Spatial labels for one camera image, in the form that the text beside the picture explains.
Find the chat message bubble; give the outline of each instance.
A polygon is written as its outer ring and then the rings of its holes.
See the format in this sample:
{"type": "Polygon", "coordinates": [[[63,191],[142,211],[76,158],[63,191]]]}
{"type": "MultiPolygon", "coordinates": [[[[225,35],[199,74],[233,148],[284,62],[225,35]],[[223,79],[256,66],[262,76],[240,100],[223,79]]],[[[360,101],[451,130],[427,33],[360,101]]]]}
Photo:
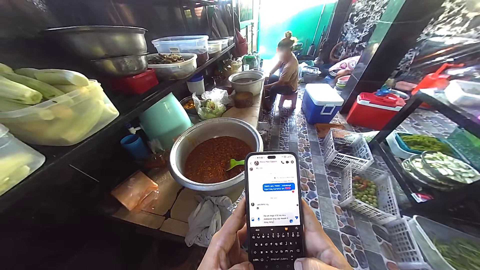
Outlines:
{"type": "Polygon", "coordinates": [[[264,191],[285,191],[285,190],[294,190],[295,183],[271,183],[263,185],[264,191]]]}

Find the green ladle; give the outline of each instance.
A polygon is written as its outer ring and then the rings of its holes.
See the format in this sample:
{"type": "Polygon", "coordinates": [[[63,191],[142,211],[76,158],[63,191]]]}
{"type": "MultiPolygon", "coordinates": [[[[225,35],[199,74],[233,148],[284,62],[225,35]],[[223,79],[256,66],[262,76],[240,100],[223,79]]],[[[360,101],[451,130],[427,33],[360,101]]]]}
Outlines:
{"type": "Polygon", "coordinates": [[[234,159],[231,159],[230,162],[225,164],[225,170],[230,171],[231,169],[233,169],[233,167],[237,165],[245,165],[245,160],[236,161],[234,159]]]}

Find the long green beans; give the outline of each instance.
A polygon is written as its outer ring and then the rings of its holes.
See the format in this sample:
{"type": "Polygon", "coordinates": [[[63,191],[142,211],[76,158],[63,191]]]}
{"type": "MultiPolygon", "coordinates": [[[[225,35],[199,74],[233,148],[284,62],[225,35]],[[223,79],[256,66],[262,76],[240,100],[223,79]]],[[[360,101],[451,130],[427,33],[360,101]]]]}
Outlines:
{"type": "Polygon", "coordinates": [[[450,243],[434,239],[433,244],[456,270],[480,270],[480,246],[476,243],[455,238],[450,243]]]}

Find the hand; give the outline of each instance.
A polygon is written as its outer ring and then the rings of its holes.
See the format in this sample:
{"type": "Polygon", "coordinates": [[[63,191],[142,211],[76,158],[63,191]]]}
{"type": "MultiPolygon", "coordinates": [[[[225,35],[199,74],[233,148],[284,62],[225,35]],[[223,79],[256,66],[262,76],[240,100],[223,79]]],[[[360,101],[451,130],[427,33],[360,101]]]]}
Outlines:
{"type": "Polygon", "coordinates": [[[353,270],[304,200],[301,200],[301,208],[306,256],[313,258],[297,259],[295,270],[353,270]]]}
{"type": "Polygon", "coordinates": [[[245,198],[222,228],[214,234],[197,270],[253,270],[248,254],[240,248],[247,239],[245,198]]]}

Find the white cloth rag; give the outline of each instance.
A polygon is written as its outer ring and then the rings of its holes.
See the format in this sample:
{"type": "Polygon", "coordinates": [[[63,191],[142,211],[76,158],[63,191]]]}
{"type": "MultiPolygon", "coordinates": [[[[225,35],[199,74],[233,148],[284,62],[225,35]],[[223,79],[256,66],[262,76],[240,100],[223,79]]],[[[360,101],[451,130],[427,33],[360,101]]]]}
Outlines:
{"type": "Polygon", "coordinates": [[[214,197],[200,195],[195,196],[200,202],[188,217],[188,233],[185,236],[187,246],[197,244],[199,246],[208,246],[212,236],[220,230],[223,223],[231,215],[227,207],[232,205],[232,201],[227,196],[214,197]]]}

